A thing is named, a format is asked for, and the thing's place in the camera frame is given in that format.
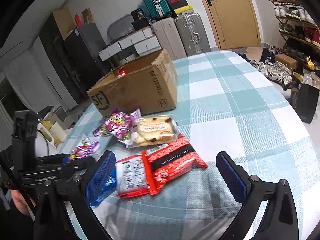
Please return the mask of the left hand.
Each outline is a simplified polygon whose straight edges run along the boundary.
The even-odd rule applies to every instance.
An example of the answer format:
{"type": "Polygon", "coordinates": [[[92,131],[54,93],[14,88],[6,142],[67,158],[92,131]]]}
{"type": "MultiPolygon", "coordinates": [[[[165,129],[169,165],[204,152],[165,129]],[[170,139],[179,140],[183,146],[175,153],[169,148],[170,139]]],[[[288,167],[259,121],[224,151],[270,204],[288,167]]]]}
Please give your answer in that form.
{"type": "Polygon", "coordinates": [[[28,204],[18,190],[11,190],[11,198],[20,213],[26,216],[30,216],[28,204]]]}

